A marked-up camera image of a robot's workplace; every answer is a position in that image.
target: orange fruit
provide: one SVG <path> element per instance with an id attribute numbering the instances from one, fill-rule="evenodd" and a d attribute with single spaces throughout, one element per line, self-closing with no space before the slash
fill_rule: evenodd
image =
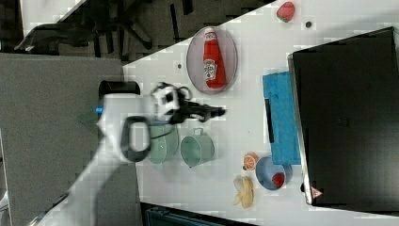
<path id="1" fill-rule="evenodd" d="M 244 156 L 244 170 L 255 170 L 256 163 L 258 162 L 259 157 L 255 153 L 247 153 Z"/>

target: red ketchup bottle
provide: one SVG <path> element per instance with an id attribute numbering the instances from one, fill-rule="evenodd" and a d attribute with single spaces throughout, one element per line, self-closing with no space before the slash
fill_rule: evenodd
<path id="1" fill-rule="evenodd" d="M 215 30 L 206 28 L 204 38 L 203 70 L 206 85 L 211 89 L 219 89 L 226 84 L 226 74 Z"/>

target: white table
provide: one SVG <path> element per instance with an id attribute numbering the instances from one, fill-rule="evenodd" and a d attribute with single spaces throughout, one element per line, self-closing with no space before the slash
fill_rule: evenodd
<path id="1" fill-rule="evenodd" d="M 20 0 L 24 36 L 41 24 L 57 23 L 67 18 L 86 0 Z"/>
<path id="2" fill-rule="evenodd" d="M 190 169 L 177 153 L 163 169 L 147 159 L 136 164 L 141 201 L 257 225 L 398 225 L 399 218 L 308 206 L 299 190 L 300 166 L 294 166 L 293 180 L 279 191 L 264 189 L 253 172 L 241 170 L 245 153 L 270 155 L 262 75 L 288 71 L 287 56 L 296 50 L 399 27 L 399 2 L 394 0 L 295 0 L 296 14 L 288 24 L 275 16 L 282 3 L 220 26 L 231 34 L 238 51 L 237 79 L 220 95 L 201 94 L 190 83 L 185 67 L 190 40 L 123 68 L 126 79 L 136 81 L 142 93 L 165 81 L 188 86 L 200 103 L 228 109 L 220 119 L 204 124 L 187 121 L 180 126 L 181 138 L 190 135 L 192 128 L 203 127 L 215 143 L 215 160 Z M 305 27 L 307 21 L 312 21 L 312 28 Z M 246 210 L 232 205 L 236 195 L 232 181 L 237 175 L 249 175 L 255 185 L 254 204 Z"/>

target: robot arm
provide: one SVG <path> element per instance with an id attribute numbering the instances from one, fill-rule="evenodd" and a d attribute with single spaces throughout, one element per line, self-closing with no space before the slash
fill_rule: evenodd
<path id="1" fill-rule="evenodd" d="M 97 153 L 78 179 L 54 205 L 33 219 L 28 226 L 92 226 L 94 203 L 98 192 L 122 165 L 142 161 L 151 151 L 150 128 L 155 124 L 176 124 L 186 119 L 201 122 L 222 116 L 221 107 L 189 102 L 191 92 L 161 83 L 149 96 L 132 93 L 114 93 L 104 96 L 103 112 L 98 126 L 104 134 Z M 147 133 L 135 143 L 138 134 L 132 127 L 143 126 Z"/>

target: black chair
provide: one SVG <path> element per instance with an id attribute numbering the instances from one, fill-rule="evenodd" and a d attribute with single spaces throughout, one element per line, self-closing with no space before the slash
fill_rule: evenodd
<path id="1" fill-rule="evenodd" d="M 15 47 L 15 50 L 23 50 L 48 45 L 51 42 L 55 44 L 65 43 L 73 47 L 88 46 L 90 41 L 94 41 L 96 57 L 100 57 L 99 37 L 106 35 L 108 53 L 114 52 L 112 32 L 119 31 L 119 49 L 120 58 L 123 57 L 123 37 L 124 31 L 134 36 L 140 41 L 146 49 L 152 48 L 152 38 L 141 28 L 143 38 L 132 28 L 134 24 L 140 26 L 137 21 L 132 21 L 129 17 L 132 12 L 143 2 L 136 0 L 130 7 L 123 10 L 123 0 L 87 0 L 75 13 L 71 20 L 57 24 L 43 24 L 36 26 L 24 40 Z M 109 9 L 112 4 L 118 5 L 118 16 L 110 18 Z"/>

